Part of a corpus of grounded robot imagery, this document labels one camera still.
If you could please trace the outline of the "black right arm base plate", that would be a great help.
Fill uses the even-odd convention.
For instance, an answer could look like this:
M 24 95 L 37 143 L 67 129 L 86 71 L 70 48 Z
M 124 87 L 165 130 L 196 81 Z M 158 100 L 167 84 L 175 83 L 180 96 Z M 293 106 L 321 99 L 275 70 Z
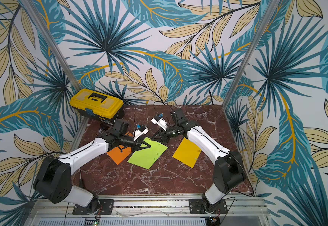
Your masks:
M 210 204 L 206 199 L 189 199 L 190 214 L 226 214 L 228 205 L 224 199 L 215 204 Z

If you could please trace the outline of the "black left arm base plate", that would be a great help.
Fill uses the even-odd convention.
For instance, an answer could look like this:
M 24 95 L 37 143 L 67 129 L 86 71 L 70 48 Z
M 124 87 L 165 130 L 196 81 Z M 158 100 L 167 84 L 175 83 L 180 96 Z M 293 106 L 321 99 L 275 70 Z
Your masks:
M 75 204 L 73 215 L 111 215 L 114 207 L 113 199 L 99 199 L 92 201 L 87 207 Z

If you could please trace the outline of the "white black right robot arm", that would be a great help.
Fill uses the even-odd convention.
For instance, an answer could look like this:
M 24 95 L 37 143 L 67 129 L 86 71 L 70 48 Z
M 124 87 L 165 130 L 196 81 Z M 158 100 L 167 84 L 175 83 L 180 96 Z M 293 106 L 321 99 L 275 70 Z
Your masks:
M 153 117 L 151 122 L 160 129 L 151 139 L 167 144 L 171 138 L 183 135 L 197 145 L 214 164 L 214 183 L 202 195 L 202 201 L 207 208 L 217 205 L 228 192 L 247 178 L 241 154 L 219 144 L 197 122 L 187 119 L 182 109 L 171 112 L 171 117 L 174 122 L 171 126 L 167 124 L 163 114 Z

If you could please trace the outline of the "green paper sheet stack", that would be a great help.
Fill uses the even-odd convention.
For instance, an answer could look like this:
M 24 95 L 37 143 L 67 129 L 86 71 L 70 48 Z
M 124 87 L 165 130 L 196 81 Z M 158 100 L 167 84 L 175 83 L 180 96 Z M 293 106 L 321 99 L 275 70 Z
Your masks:
M 168 147 L 159 142 L 152 141 L 148 137 L 146 137 L 144 141 L 151 147 L 140 151 L 135 151 L 128 160 L 128 163 L 145 169 L 150 169 L 157 159 L 168 149 Z

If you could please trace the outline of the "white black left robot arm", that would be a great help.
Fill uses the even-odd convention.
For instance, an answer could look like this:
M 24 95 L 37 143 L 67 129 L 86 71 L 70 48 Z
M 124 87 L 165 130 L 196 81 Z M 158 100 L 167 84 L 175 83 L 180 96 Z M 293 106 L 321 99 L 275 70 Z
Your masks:
M 126 134 L 129 123 L 116 120 L 113 127 L 93 141 L 60 157 L 45 157 L 33 183 L 35 191 L 52 203 L 67 202 L 84 207 L 88 214 L 95 214 L 100 209 L 98 197 L 88 190 L 71 183 L 71 176 L 83 165 L 94 158 L 108 153 L 116 147 L 130 147 L 139 151 L 150 148 L 142 135 L 148 133 L 147 126 L 137 126 L 133 136 Z

